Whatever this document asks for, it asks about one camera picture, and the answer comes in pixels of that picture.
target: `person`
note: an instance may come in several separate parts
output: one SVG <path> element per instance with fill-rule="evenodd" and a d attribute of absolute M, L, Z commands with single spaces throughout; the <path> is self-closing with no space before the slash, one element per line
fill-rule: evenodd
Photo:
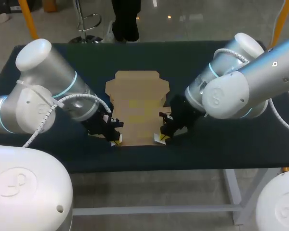
<path fill-rule="evenodd" d="M 111 21 L 103 42 L 139 42 L 136 23 L 141 0 L 112 0 L 116 20 Z"/>

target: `chrome stool base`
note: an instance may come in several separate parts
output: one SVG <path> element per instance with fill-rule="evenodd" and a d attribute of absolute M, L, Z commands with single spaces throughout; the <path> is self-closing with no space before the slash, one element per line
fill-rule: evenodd
<path fill-rule="evenodd" d="M 81 5 L 79 0 L 73 0 L 74 3 L 74 7 L 76 10 L 76 14 L 78 17 L 78 25 L 77 25 L 77 30 L 80 32 L 80 36 L 73 38 L 72 40 L 70 40 L 69 43 L 98 43 L 101 42 L 102 39 L 100 37 L 94 36 L 94 35 L 87 35 L 87 31 L 92 30 L 96 27 L 98 27 L 101 22 L 102 22 L 102 16 L 98 13 L 92 13 L 88 16 L 83 16 L 82 15 L 82 10 L 81 10 Z M 90 17 L 98 17 L 98 22 L 90 27 L 90 28 L 85 28 L 85 19 L 90 18 Z"/>

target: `table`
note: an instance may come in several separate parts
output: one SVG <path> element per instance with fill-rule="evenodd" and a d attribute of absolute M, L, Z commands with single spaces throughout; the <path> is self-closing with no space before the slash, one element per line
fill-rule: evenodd
<path fill-rule="evenodd" d="M 156 70 L 169 81 L 166 104 L 209 63 L 226 41 L 158 42 L 138 44 L 54 44 L 95 93 L 106 100 L 105 83 L 118 70 Z M 9 94 L 20 73 L 15 47 L 0 74 L 0 95 Z M 289 123 L 289 94 L 274 98 L 277 110 Z M 28 135 L 0 134 L 1 145 L 21 146 Z M 168 146 L 110 147 L 89 137 L 81 124 L 62 111 L 54 126 L 39 135 L 31 148 L 50 153 L 69 173 L 177 169 L 225 169 L 231 205 L 150 206 L 75 209 L 74 215 L 234 211 L 235 224 L 243 224 L 254 209 L 264 185 L 283 166 L 289 166 L 289 131 L 268 108 L 252 120 L 199 119 L 193 131 Z M 233 168 L 260 169 L 241 199 Z"/>

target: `cardboard box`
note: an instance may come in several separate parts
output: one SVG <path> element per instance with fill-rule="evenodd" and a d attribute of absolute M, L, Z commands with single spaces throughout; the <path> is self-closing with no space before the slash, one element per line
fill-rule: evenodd
<path fill-rule="evenodd" d="M 171 112 L 163 107 L 168 82 L 156 71 L 118 71 L 106 82 L 105 92 L 114 106 L 112 117 L 124 122 L 117 128 L 123 135 L 121 146 L 158 145 L 154 133 L 159 134 L 163 122 L 158 114 Z"/>

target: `table leg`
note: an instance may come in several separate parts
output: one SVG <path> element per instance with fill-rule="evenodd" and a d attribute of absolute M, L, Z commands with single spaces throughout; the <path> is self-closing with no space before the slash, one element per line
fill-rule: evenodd
<path fill-rule="evenodd" d="M 235 225 L 243 225 L 256 207 L 258 197 L 265 185 L 280 172 L 280 168 L 260 168 L 242 198 L 242 210 L 233 213 Z"/>
<path fill-rule="evenodd" d="M 241 192 L 236 180 L 236 173 L 234 169 L 223 170 L 224 179 L 228 190 L 228 195 L 232 205 L 238 205 L 241 203 Z"/>

